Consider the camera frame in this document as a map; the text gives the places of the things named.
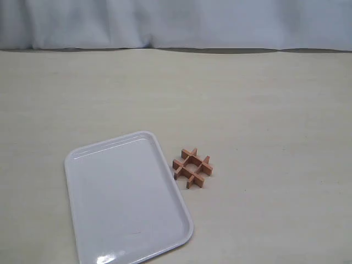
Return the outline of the wooden notched piece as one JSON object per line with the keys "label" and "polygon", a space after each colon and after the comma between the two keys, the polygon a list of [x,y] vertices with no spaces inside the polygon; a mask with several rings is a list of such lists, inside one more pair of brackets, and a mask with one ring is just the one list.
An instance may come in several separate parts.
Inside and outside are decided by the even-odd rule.
{"label": "wooden notched piece", "polygon": [[189,164],[197,166],[197,169],[194,170],[193,173],[204,173],[207,176],[212,175],[213,167],[209,164],[210,156],[206,156],[205,159],[201,159],[197,155],[197,148],[194,148],[192,151],[182,149],[181,158],[184,160],[183,167],[187,168],[187,165]]}
{"label": "wooden notched piece", "polygon": [[185,166],[188,164],[193,164],[197,166],[195,171],[190,173],[190,177],[188,178],[186,188],[190,189],[192,185],[197,185],[198,187],[202,188],[205,182],[205,179],[201,176],[201,173],[206,174],[207,176],[211,176],[213,167],[209,164],[210,156],[206,156],[205,159],[200,159],[195,155],[189,156],[185,160]]}
{"label": "wooden notched piece", "polygon": [[177,180],[180,176],[184,176],[186,178],[190,178],[192,175],[195,179],[204,181],[204,178],[201,175],[198,175],[196,172],[188,170],[186,167],[183,166],[173,166],[174,169],[174,179]]}
{"label": "wooden notched piece", "polygon": [[172,167],[176,171],[179,167],[185,168],[189,164],[192,164],[195,166],[199,165],[199,162],[197,161],[197,148],[194,148],[192,151],[182,149],[181,161],[178,159],[174,159],[172,163]]}

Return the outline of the white plastic tray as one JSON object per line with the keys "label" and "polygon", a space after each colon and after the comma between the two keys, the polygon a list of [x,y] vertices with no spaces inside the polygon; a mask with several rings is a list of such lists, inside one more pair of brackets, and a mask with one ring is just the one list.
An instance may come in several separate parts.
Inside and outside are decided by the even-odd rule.
{"label": "white plastic tray", "polygon": [[153,133],[77,148],[64,169],[80,263],[140,263],[190,240],[191,215]]}

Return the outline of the white backdrop cloth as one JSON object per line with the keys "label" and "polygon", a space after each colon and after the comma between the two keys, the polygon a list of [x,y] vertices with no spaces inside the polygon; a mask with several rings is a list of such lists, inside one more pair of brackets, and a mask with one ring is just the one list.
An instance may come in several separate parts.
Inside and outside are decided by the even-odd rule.
{"label": "white backdrop cloth", "polygon": [[3,49],[351,50],[351,1],[1,1]]}

